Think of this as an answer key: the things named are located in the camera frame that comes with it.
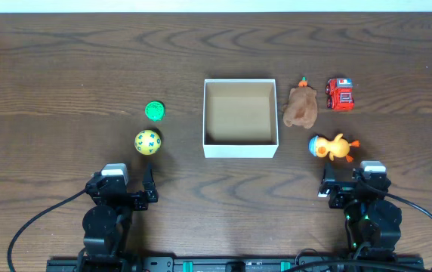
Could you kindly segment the red toy fire truck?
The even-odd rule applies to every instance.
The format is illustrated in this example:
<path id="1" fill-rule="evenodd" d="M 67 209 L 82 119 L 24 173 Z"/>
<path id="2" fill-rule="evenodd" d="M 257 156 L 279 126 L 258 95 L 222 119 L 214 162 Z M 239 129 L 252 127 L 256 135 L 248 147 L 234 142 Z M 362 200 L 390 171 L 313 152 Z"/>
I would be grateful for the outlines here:
<path id="1" fill-rule="evenodd" d="M 350 111 L 354 108 L 353 82 L 349 78 L 336 78 L 327 81 L 327 107 L 336 111 Z"/>

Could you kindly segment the green ridged toy ball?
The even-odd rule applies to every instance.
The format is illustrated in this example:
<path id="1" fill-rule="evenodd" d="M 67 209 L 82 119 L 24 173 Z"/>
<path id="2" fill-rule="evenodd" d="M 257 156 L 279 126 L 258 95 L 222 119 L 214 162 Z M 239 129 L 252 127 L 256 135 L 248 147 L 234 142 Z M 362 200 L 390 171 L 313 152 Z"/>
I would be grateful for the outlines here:
<path id="1" fill-rule="evenodd" d="M 161 121 L 165 116 L 165 106 L 162 102 L 153 100 L 145 107 L 145 115 L 154 122 Z"/>

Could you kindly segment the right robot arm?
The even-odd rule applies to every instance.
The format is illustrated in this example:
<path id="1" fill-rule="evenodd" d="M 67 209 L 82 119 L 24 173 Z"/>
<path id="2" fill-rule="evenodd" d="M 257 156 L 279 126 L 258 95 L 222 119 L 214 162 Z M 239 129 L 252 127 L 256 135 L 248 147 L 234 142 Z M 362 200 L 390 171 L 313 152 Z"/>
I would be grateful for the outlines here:
<path id="1" fill-rule="evenodd" d="M 351 258 L 394 259 L 402 211 L 385 199 L 390 185 L 387 169 L 379 161 L 361 162 L 349 180 L 325 164 L 318 196 L 327 197 L 331 209 L 343 211 Z"/>

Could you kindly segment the brown plush toy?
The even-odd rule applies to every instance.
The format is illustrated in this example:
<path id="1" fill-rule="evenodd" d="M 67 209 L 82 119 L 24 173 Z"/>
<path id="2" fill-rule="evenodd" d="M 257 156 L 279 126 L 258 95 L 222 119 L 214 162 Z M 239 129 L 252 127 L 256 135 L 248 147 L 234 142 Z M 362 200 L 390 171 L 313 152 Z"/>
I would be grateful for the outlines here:
<path id="1" fill-rule="evenodd" d="M 291 89 L 288 103 L 282 108 L 283 123 L 287 127 L 296 125 L 305 129 L 312 128 L 318 114 L 316 95 L 317 91 L 311 88 L 303 77 L 298 87 Z"/>

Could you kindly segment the yellow ball with blue letters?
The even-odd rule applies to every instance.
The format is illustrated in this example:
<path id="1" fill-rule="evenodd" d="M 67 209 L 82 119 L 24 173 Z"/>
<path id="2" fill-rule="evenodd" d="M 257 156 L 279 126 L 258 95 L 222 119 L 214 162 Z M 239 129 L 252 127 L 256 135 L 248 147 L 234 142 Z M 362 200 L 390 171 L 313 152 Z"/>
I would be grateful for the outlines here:
<path id="1" fill-rule="evenodd" d="M 153 130 L 143 130 L 134 139 L 136 150 L 142 155 L 149 156 L 155 154 L 162 145 L 159 134 Z"/>

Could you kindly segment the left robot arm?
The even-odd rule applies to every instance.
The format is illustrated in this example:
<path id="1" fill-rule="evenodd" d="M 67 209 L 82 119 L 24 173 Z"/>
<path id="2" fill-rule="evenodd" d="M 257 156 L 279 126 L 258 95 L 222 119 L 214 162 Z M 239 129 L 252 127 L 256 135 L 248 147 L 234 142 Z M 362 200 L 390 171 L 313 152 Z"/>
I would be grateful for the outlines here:
<path id="1" fill-rule="evenodd" d="M 150 203 L 158 201 L 151 165 L 143 174 L 142 190 L 129 193 L 128 182 L 126 164 L 114 163 L 95 172 L 85 185 L 86 193 L 95 204 L 82 220 L 83 243 L 88 255 L 117 256 L 125 244 L 132 213 L 146 211 Z"/>

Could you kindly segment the orange rubber duck toy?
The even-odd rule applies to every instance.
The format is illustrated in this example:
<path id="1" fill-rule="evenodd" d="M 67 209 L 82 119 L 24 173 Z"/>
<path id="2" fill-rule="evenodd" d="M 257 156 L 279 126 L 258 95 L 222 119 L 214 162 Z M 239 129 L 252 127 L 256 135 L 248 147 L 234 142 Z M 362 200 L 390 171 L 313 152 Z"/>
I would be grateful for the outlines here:
<path id="1" fill-rule="evenodd" d="M 331 161 L 335 158 L 345 158 L 347 162 L 352 162 L 351 147 L 360 147 L 360 142 L 358 140 L 348 142 L 343 138 L 342 133 L 336 135 L 332 141 L 316 135 L 308 144 L 308 149 L 313 156 L 319 158 L 328 156 Z"/>

